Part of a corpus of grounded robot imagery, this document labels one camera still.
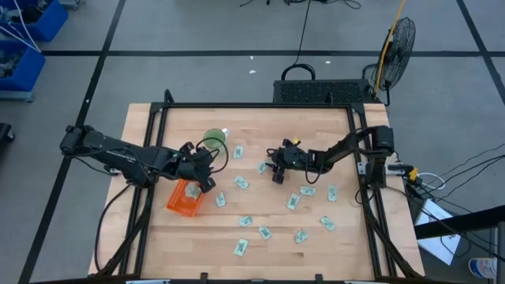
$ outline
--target paper money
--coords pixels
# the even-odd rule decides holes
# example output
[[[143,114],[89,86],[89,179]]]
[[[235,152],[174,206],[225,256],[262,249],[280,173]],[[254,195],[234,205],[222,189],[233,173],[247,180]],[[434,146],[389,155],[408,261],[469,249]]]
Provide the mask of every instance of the paper money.
[[[296,236],[294,236],[294,241],[296,241],[297,244],[300,244],[301,242],[305,241],[308,237],[309,237],[308,234],[304,230],[301,230],[296,234]]]
[[[248,243],[249,242],[244,239],[238,240],[237,246],[235,247],[234,254],[236,254],[237,256],[244,256],[245,249],[247,248]]]
[[[236,177],[234,179],[235,184],[237,184],[241,189],[247,189],[249,183],[243,177]]]
[[[260,172],[260,174],[264,173],[265,170],[267,170],[268,166],[267,166],[267,161],[263,161],[261,162],[261,164],[258,166],[258,172]]]
[[[328,229],[329,231],[332,231],[335,228],[335,224],[326,216],[321,218],[320,221],[323,224],[323,226],[325,226],[326,229]]]
[[[297,205],[298,205],[298,202],[300,201],[300,197],[296,194],[291,194],[291,197],[290,197],[290,200],[287,202],[287,207],[291,210],[294,210]]]
[[[185,188],[185,194],[187,197],[191,197],[193,198],[194,200],[197,200],[198,197],[200,197],[200,194],[202,193],[202,191],[200,190],[200,188],[198,187],[198,185],[196,184],[196,182],[190,182],[187,184],[186,188]]]
[[[240,218],[238,220],[238,223],[240,224],[240,226],[249,226],[253,224],[253,217],[247,215],[245,217]]]
[[[226,199],[224,199],[223,192],[220,192],[218,196],[215,197],[215,203],[218,205],[219,208],[226,205]]]
[[[244,154],[244,148],[242,146],[236,146],[234,150],[234,159],[242,159]]]
[[[263,239],[268,240],[271,237],[270,230],[266,226],[261,226],[259,230]]]
[[[337,201],[337,192],[339,189],[335,185],[328,186],[328,201]]]
[[[312,196],[316,194],[316,189],[310,186],[302,186],[300,187],[300,194],[307,195],[307,196]]]

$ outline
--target blue bin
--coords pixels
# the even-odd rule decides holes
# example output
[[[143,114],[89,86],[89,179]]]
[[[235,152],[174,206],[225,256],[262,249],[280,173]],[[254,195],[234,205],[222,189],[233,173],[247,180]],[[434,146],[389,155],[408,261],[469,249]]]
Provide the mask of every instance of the blue bin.
[[[60,4],[58,0],[47,0],[50,1],[49,6],[44,11],[44,14],[40,19],[33,24],[26,24],[26,28],[30,32],[33,40],[39,40],[43,42],[50,42],[56,36],[62,25],[65,23],[69,14],[66,12],[65,8]],[[17,0],[17,4],[21,9],[27,7],[28,5],[37,5],[37,0]],[[0,0],[0,6],[4,6],[8,9],[16,9],[16,5],[13,0]],[[21,23],[9,23],[2,21],[0,25],[7,31],[12,32],[14,35],[18,33],[13,30],[13,27],[20,32],[25,40],[30,43],[30,39],[24,31],[23,25]],[[11,36],[8,33],[0,30],[0,32],[5,36]]]
[[[5,78],[0,77],[0,90],[31,91],[46,62],[45,57],[18,40],[0,40],[0,50],[5,54],[18,53],[20,50],[24,50],[13,75]]]

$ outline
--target concrete floor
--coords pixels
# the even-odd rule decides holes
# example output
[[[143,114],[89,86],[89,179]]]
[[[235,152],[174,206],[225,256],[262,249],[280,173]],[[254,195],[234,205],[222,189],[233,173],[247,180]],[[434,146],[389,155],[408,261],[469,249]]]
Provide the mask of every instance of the concrete floor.
[[[380,50],[399,0],[359,0],[360,10],[342,2],[311,4],[304,50]],[[43,50],[91,50],[96,55],[47,56],[33,90],[33,103],[1,102],[0,121],[17,139],[0,159],[0,275],[17,282],[51,193],[62,157],[59,142],[74,124],[106,40],[118,0],[88,0]],[[490,51],[505,50],[500,0],[464,0]],[[126,0],[111,50],[296,50],[306,4],[255,0]],[[454,0],[409,0],[402,16],[417,27],[416,51],[479,51]],[[470,156],[505,141],[505,109],[481,56],[411,58],[392,90],[390,120],[402,161],[421,171],[443,173]],[[130,103],[159,101],[169,88],[178,102],[270,102],[274,80],[293,56],[109,56],[94,91],[86,122],[120,136]],[[317,79],[353,79],[376,57],[301,57]],[[505,58],[493,58],[505,76]],[[290,79],[306,79],[293,71]],[[482,158],[503,153],[497,151]],[[472,211],[503,205],[499,179],[503,162],[448,199]],[[454,180],[443,195],[468,177]],[[92,257],[96,224],[109,179],[72,163],[32,281],[84,277]],[[443,204],[462,214],[458,208]],[[488,232],[481,232],[488,238]],[[475,282],[465,267],[473,249],[448,267],[422,253],[429,276]]]

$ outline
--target wooden tabletop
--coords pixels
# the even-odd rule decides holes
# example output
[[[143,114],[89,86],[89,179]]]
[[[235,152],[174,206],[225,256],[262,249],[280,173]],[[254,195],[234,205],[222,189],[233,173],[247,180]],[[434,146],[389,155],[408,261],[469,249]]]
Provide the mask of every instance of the wooden tabletop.
[[[148,104],[132,104],[125,121],[122,139],[142,145],[148,119]],[[388,125],[383,105],[365,105],[369,126]],[[327,149],[350,131],[345,110],[336,109],[169,109],[163,146],[179,149],[185,142],[198,142],[212,128],[228,128],[230,152],[244,147],[242,159],[230,159],[226,169],[212,177],[217,186],[205,194],[197,216],[188,218],[165,208],[176,181],[160,178],[155,188],[142,278],[199,278],[207,272],[211,279],[373,279],[365,219],[354,195],[358,181],[354,157],[337,162],[333,170],[314,185],[315,196],[301,196],[296,210],[286,203],[291,193],[308,185],[303,172],[288,170],[283,185],[271,181],[271,171],[259,174],[267,148],[277,148],[282,139],[297,137],[304,150]],[[220,155],[215,166],[223,164]],[[244,177],[250,184],[238,188],[233,179]],[[400,177],[387,183],[403,189]],[[336,202],[327,201],[327,187],[339,187]],[[122,177],[110,183],[107,202],[125,186]],[[227,205],[217,208],[215,197],[224,192]],[[383,204],[391,240],[417,272],[424,274],[406,198],[383,189]],[[114,254],[125,236],[133,190],[110,207],[103,221],[99,244],[102,266]],[[252,225],[240,227],[238,219],[252,216]],[[320,223],[327,216],[335,223],[330,232]],[[266,226],[272,238],[263,240],[259,226]],[[305,230],[309,238],[296,244],[294,235]],[[243,257],[234,255],[238,239],[249,241]],[[387,275],[383,246],[377,241],[383,274]],[[137,243],[130,259],[134,260]],[[133,270],[129,262],[129,271]]]

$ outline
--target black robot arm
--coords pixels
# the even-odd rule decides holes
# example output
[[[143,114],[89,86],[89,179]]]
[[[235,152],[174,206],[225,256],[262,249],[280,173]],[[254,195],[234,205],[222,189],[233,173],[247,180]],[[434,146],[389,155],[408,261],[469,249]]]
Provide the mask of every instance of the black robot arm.
[[[129,184],[139,187],[154,185],[158,177],[197,181],[203,193],[215,186],[210,177],[214,161],[211,152],[203,147],[193,151],[190,142],[179,150],[140,147],[104,136],[86,125],[68,126],[60,149],[67,157],[91,157],[120,170]]]
[[[372,138],[372,150],[366,151],[359,147],[359,143],[367,136]],[[278,184],[284,181],[285,170],[303,170],[310,173],[325,174],[333,165],[355,151],[368,158],[365,176],[369,184],[384,187],[386,158],[395,152],[393,129],[387,126],[368,127],[347,134],[335,146],[326,151],[310,150],[305,152],[298,145],[288,139],[282,142],[283,148],[268,149],[267,155],[271,158],[274,177],[272,180]]]

